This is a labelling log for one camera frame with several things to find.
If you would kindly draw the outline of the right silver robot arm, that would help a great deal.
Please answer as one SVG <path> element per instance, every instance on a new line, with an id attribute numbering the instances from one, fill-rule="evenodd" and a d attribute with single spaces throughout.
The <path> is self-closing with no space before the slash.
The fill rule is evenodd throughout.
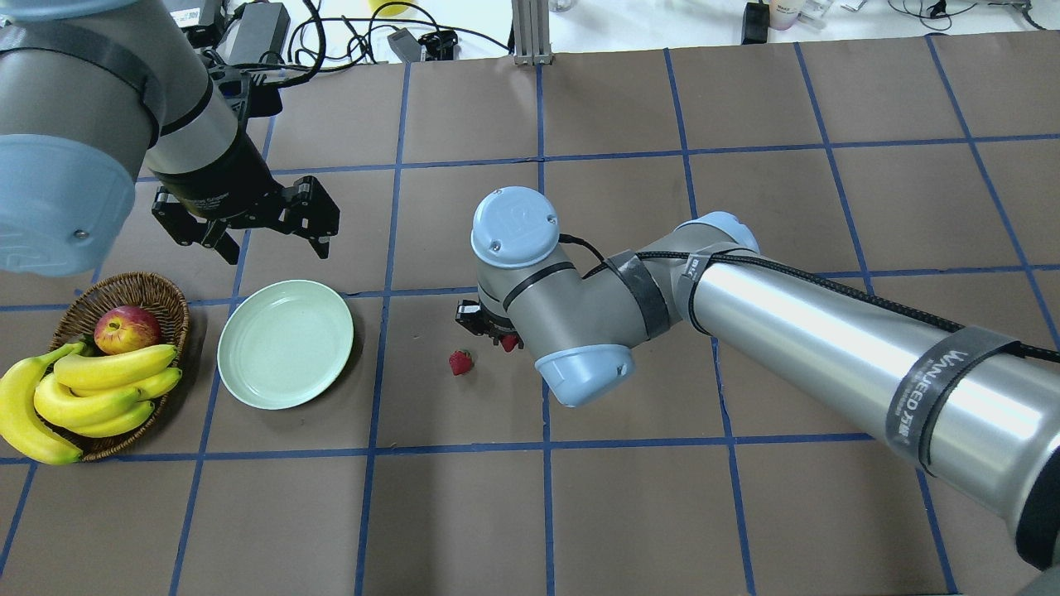
<path id="1" fill-rule="evenodd" d="M 1002 518 L 1029 565 L 1058 566 L 1059 381 L 1041 367 L 1057 352 L 788 267 L 726 212 L 587 274 L 565 240 L 538 191 L 489 193 L 470 230 L 478 297 L 455 314 L 526 348 L 561 404 L 615 389 L 634 348 L 686 322 Z"/>

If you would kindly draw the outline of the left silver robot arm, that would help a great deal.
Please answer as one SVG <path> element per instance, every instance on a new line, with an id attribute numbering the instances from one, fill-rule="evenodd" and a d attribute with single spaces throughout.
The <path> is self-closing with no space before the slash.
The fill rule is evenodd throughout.
<path id="1" fill-rule="evenodd" d="M 238 261 L 231 231 L 304 238 L 325 259 L 340 208 L 316 178 L 280 185 L 246 132 L 294 78 L 196 52 L 160 1 L 2 4 L 1 265 L 74 276 L 113 248 L 143 166 L 151 211 L 181 246 Z"/>

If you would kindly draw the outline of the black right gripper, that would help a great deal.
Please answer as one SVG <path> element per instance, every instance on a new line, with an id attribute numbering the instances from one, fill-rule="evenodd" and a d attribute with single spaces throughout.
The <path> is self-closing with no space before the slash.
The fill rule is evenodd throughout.
<path id="1" fill-rule="evenodd" d="M 511 320 L 492 313 L 477 300 L 459 302 L 455 308 L 455 322 L 465 328 L 474 336 L 487 337 L 494 346 L 499 346 L 499 337 L 504 334 L 517 334 L 522 339 L 518 330 L 515 329 L 515 325 L 512 325 Z"/>

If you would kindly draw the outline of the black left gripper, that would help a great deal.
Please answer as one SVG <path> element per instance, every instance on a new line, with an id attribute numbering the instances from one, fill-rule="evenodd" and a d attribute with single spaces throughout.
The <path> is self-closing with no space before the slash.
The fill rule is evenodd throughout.
<path id="1" fill-rule="evenodd" d="M 198 244 L 230 265 L 241 252 L 231 229 L 277 224 L 280 233 L 306 240 L 321 260 L 329 259 L 330 242 L 340 232 L 340 208 L 318 178 L 303 176 L 283 188 L 241 127 L 207 165 L 188 172 L 152 165 L 151 171 L 159 191 L 174 197 L 163 201 L 156 193 L 152 215 L 179 245 Z"/>

